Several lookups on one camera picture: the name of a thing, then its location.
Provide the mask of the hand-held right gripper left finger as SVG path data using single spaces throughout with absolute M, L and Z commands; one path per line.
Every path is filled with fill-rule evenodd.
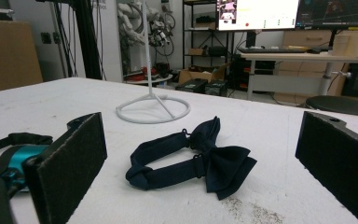
M 107 159 L 100 112 L 73 119 L 67 128 L 21 164 L 40 224 L 65 224 Z

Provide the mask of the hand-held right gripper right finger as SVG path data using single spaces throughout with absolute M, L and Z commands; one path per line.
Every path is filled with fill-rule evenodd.
M 303 114 L 296 157 L 358 218 L 358 133 L 337 118 Z

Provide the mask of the brown cardboard board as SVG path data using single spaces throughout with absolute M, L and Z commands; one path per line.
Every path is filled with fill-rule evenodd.
M 0 91 L 42 82 L 30 24 L 0 21 Z

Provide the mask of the black round stool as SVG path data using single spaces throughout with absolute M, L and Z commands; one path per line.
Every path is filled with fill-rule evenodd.
M 319 95 L 308 98 L 305 104 L 313 109 L 358 116 L 358 100 L 351 98 Z

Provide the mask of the white wire display rack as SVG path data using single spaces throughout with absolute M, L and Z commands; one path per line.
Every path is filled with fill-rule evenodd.
M 153 93 L 153 86 L 152 86 L 152 80 L 151 80 L 151 59 L 150 59 L 150 48 L 149 48 L 149 40 L 148 40 L 147 13 L 146 13 L 146 1 L 145 0 L 142 0 L 142 18 L 144 20 L 144 31 L 145 31 L 144 41 L 145 41 L 145 57 L 146 57 L 146 68 L 147 68 L 148 94 L 119 105 L 116 108 L 116 114 L 119 118 L 121 118 L 123 120 L 132 122 L 132 123 L 139 123 L 139 124 L 158 124 L 158 123 L 171 122 L 171 121 L 174 121 L 177 119 L 181 119 L 181 118 L 185 117 L 191 111 L 191 106 L 188 102 L 186 102 L 182 99 L 170 97 L 168 95 L 156 95 L 155 93 Z M 168 113 L 169 116 L 166 119 L 142 120 L 142 119 L 133 119 L 133 118 L 127 117 L 123 114 L 123 109 L 125 107 L 134 105 L 135 103 L 149 101 L 149 100 L 157 101 L 162 106 L 162 108 Z M 175 101 L 176 103 L 180 103 L 180 104 L 184 105 L 186 107 L 186 109 L 181 114 L 174 115 L 173 112 L 164 104 L 165 101 Z

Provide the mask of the white round table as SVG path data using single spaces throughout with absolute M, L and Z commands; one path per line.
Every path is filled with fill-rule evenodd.
M 155 75 L 155 76 L 151 77 L 151 83 L 153 85 L 156 85 L 160 82 L 166 82 L 170 79 L 172 79 L 172 74 L 168 74 L 167 77 L 161 77 L 161 76 Z M 133 75 L 133 76 L 125 77 L 124 82 L 127 84 L 134 84 L 134 85 L 147 85 L 148 79 L 146 76 L 143 76 L 143 75 Z

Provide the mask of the dark computer monitor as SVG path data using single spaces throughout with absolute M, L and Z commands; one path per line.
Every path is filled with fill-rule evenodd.
M 296 28 L 358 30 L 358 0 L 300 0 Z

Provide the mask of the black computer tower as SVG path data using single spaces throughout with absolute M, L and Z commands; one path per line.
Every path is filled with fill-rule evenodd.
M 225 80 L 213 80 L 205 86 L 205 93 L 215 96 L 227 96 L 227 82 Z
M 195 78 L 195 79 L 190 79 L 189 81 L 176 86 L 175 89 L 177 91 L 205 93 L 205 87 L 207 83 L 208 83 L 207 79 Z

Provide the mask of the light wooden desk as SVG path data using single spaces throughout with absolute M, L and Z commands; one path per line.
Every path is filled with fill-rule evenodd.
M 334 56 L 329 53 L 242 53 L 241 57 L 251 62 L 248 100 L 252 100 L 254 91 L 326 95 L 331 83 L 334 64 L 358 63 L 358 56 Z M 326 63 L 326 67 L 321 77 L 256 75 L 256 61 Z

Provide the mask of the black keyboard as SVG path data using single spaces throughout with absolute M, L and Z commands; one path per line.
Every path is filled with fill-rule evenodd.
M 280 49 L 280 48 L 238 48 L 238 51 L 241 53 L 305 53 L 306 49 Z

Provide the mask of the black metal shelf rack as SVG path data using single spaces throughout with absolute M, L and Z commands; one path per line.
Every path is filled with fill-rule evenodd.
M 182 66 L 219 66 L 233 50 L 233 34 L 217 28 L 217 0 L 182 0 Z

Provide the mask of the bright computer monitor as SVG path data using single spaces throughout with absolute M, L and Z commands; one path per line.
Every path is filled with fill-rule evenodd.
M 216 0 L 219 31 L 293 29 L 299 0 Z

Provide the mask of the black metal frame post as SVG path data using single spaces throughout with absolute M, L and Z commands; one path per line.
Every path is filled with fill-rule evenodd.
M 100 55 L 92 16 L 90 0 L 36 0 L 52 2 L 55 5 L 67 4 L 76 14 L 76 25 L 80 40 L 86 78 L 103 79 Z

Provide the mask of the open cardboard box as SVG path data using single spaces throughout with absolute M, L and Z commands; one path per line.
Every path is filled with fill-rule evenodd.
M 206 79 L 208 82 L 212 80 L 224 80 L 226 70 L 229 68 L 229 63 L 225 63 L 221 66 L 202 67 L 192 65 L 179 72 L 179 84 L 184 84 L 190 79 Z

